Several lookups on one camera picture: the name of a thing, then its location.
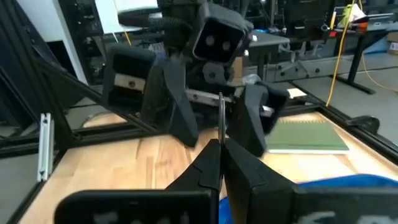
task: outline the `green notebook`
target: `green notebook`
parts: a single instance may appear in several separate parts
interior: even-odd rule
[[[346,154],[349,149],[327,121],[283,121],[266,143],[269,153]]]

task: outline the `gray floor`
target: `gray floor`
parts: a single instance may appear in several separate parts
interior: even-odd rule
[[[37,155],[0,160],[0,223],[6,223],[36,183]]]
[[[340,73],[348,72],[350,60],[352,57],[345,57],[341,63]],[[387,54],[370,55],[366,57],[368,69],[381,67],[390,67],[398,65],[397,56]],[[321,61],[318,66],[322,68],[319,74],[310,74],[311,76],[325,76],[333,73],[335,60]],[[315,62],[307,62],[308,66],[313,66]],[[269,74],[275,70],[271,67]],[[291,72],[281,77],[278,71],[275,74],[276,80],[304,77],[303,71]],[[380,84],[398,88],[398,78],[396,74],[398,68],[380,70],[371,72]],[[253,73],[252,69],[245,69],[245,74]],[[269,75],[268,81],[273,81],[273,74]],[[360,84],[373,88],[377,91],[375,95],[366,95],[354,88],[337,82],[334,90],[334,96],[331,105],[338,108],[349,116],[360,116],[370,114],[380,119],[381,128],[379,133],[391,141],[398,142],[398,134],[395,130],[398,127],[398,120],[394,116],[398,110],[398,95],[392,91],[383,90],[370,81],[365,73],[358,73],[356,81]],[[331,78],[316,78],[311,80],[296,81],[297,84],[307,89],[309,92],[317,95],[323,100],[327,99]],[[288,83],[276,84],[280,88],[292,88]],[[77,105],[92,105],[89,99],[81,100]],[[74,108],[67,114],[67,120],[73,129],[79,128],[84,120],[92,114],[106,111],[98,105],[87,106],[84,108]],[[18,204],[26,196],[28,191],[35,183],[35,172],[37,170],[37,156],[24,156],[13,159],[0,160],[0,224],[5,223],[10,214],[17,208]]]

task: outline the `black camera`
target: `black camera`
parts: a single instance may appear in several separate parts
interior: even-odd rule
[[[246,48],[252,25],[236,11],[213,3],[200,6],[188,49],[195,58],[230,63]]]

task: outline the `wooden tabletop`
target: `wooden tabletop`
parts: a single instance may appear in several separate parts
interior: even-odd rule
[[[320,113],[287,120],[327,120]],[[114,114],[100,116],[88,126],[123,122]],[[352,174],[376,174],[398,180],[398,167],[333,124],[348,145],[347,155],[265,154],[261,161],[294,182]],[[86,189],[164,189],[196,158],[216,129],[200,134],[187,149],[171,136],[132,139],[67,151],[51,178],[22,217],[21,223],[52,223],[63,198]]]

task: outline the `yellow cable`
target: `yellow cable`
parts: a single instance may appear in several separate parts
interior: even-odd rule
[[[363,68],[364,68],[364,70],[365,70],[365,73],[368,75],[369,79],[372,80],[372,82],[374,82],[374,84],[376,84],[377,86],[379,86],[379,87],[381,87],[381,88],[383,88],[383,89],[391,90],[391,91],[394,91],[394,92],[397,92],[397,93],[398,93],[398,89],[388,88],[388,87],[385,87],[385,86],[382,85],[382,84],[378,84],[378,82],[376,82],[376,81],[369,75],[368,70],[366,69],[364,55],[362,55],[362,63],[363,63]]]
[[[113,4],[114,4],[114,7],[116,8],[116,13],[118,13],[119,9],[118,9],[118,5],[116,4],[116,0],[113,0]],[[122,26],[122,29],[124,31],[124,35],[126,35],[127,42],[129,42],[129,45],[131,46],[131,41],[130,41],[130,38],[129,38],[128,34],[127,34],[127,31],[125,30],[125,28],[123,26]]]
[[[363,7],[362,7],[362,0],[359,0],[359,8],[360,8],[361,10],[362,10],[362,8],[363,8]],[[376,81],[370,76],[368,70],[366,69],[365,55],[364,55],[364,54],[362,54],[362,63],[363,63],[363,68],[364,68],[364,70],[365,70],[366,75],[369,77],[370,80],[372,80],[372,82],[373,82],[374,84],[376,84],[378,87],[381,87],[381,88],[383,88],[383,89],[390,90],[390,91],[394,91],[394,92],[398,93],[398,89],[393,89],[393,88],[385,87],[384,85],[379,84],[378,82],[376,82]]]
[[[339,47],[339,50],[338,50],[338,56],[337,56],[337,62],[336,62],[336,67],[335,67],[335,73],[333,74],[333,80],[332,80],[332,82],[331,82],[330,91],[329,91],[329,98],[328,98],[328,101],[326,102],[326,107],[329,106],[330,101],[331,101],[331,97],[333,96],[333,89],[335,88],[335,82],[336,82],[336,77],[337,77],[337,70],[338,70],[338,66],[339,66],[339,64],[340,64],[341,52],[343,51],[344,38],[345,38],[346,33],[347,33],[347,28],[348,28],[348,24],[349,24],[349,18],[351,17],[351,13],[352,13],[353,8],[354,8],[354,3],[355,3],[355,0],[353,0],[353,2],[351,3],[351,7],[350,7],[349,13],[348,13],[348,15],[347,15],[348,18],[347,18],[347,21],[346,21],[346,25],[345,25],[345,27],[344,27],[343,34],[341,35],[341,42],[340,42],[340,47]]]

